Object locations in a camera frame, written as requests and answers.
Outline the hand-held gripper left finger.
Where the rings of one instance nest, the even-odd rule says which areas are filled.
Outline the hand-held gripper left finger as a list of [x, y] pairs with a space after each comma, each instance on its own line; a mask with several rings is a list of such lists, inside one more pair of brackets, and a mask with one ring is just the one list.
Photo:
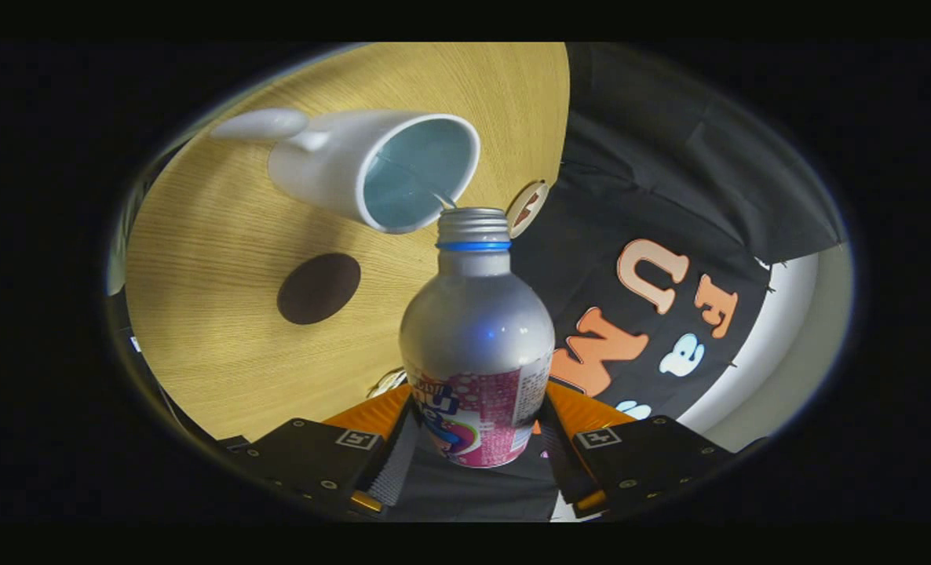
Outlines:
[[420, 416], [401, 384], [325, 421], [292, 418], [260, 439], [235, 436], [235, 461], [336, 517], [383, 519], [400, 500]]

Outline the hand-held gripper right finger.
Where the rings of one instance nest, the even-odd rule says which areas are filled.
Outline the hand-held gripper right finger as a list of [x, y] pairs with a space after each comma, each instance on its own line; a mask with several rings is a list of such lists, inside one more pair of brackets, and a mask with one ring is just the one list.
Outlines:
[[730, 465], [737, 454], [660, 415], [636, 419], [550, 382], [540, 430], [553, 478], [576, 517], [634, 517]]

